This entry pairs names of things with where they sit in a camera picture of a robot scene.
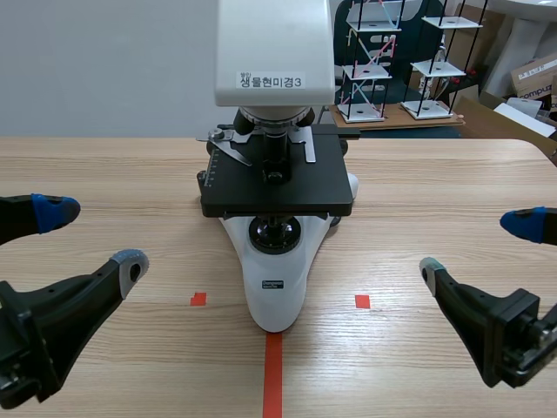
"red tape marker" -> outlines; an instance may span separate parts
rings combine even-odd
[[[195,295],[190,299],[191,307],[204,307],[207,303],[207,293],[195,292]]]
[[[263,418],[282,418],[282,334],[267,334]]]
[[[369,295],[357,294],[356,295],[356,308],[358,309],[371,309],[372,304],[369,301]]]

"white microscope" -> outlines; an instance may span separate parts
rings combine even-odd
[[[217,27],[216,102],[239,110],[209,132],[201,205],[238,253],[253,319],[277,333],[298,317],[313,259],[358,191],[339,132],[312,130],[311,106],[335,95],[329,2],[219,0]]]

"black microscope stage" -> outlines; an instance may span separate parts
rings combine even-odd
[[[263,136],[232,148],[252,162],[248,167],[215,147],[206,178],[199,178],[201,206],[207,218],[236,216],[349,216],[352,189],[338,135],[313,134],[317,162],[305,162],[305,145],[291,144],[292,179],[265,182]]]

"wooden table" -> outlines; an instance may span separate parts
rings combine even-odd
[[[236,253],[201,215],[192,139],[0,139],[0,192],[78,199],[75,224],[0,249],[19,291],[143,248],[151,270],[84,350],[62,392],[2,417],[261,417],[265,333]],[[557,248],[515,239],[502,213],[557,206],[557,170],[516,140],[368,140],[346,163],[353,216],[321,247],[284,334],[284,417],[555,417],[557,363],[520,390],[488,389],[420,278],[433,256],[497,295],[557,302]],[[207,292],[206,307],[190,307]],[[372,309],[356,309],[369,294]]]

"red tape strip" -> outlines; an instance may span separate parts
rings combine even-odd
[[[195,292],[195,295],[190,299],[191,307],[204,307],[207,303],[207,293]]]
[[[371,309],[372,304],[369,301],[369,295],[357,294],[356,295],[356,308],[358,309]]]
[[[282,334],[267,334],[263,418],[282,418]]]

